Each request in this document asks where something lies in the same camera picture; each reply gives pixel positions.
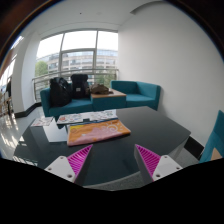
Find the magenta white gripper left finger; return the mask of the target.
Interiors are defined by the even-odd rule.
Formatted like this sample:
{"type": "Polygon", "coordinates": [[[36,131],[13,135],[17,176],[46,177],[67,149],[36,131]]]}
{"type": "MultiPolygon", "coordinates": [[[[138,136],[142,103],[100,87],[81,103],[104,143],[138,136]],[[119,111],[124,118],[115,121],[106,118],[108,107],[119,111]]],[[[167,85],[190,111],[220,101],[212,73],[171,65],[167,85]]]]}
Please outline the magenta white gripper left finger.
{"type": "Polygon", "coordinates": [[[89,145],[68,157],[59,156],[48,165],[45,170],[67,181],[75,183],[90,155],[91,149],[92,145],[89,145]]]}

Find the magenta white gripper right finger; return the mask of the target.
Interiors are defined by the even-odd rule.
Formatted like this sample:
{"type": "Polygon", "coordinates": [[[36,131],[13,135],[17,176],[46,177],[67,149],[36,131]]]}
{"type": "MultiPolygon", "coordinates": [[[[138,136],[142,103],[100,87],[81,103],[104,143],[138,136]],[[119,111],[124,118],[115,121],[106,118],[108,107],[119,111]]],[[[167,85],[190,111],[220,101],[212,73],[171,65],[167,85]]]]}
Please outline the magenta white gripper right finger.
{"type": "Polygon", "coordinates": [[[182,169],[170,156],[160,156],[138,144],[134,148],[134,157],[144,182],[154,182],[182,169]]]}

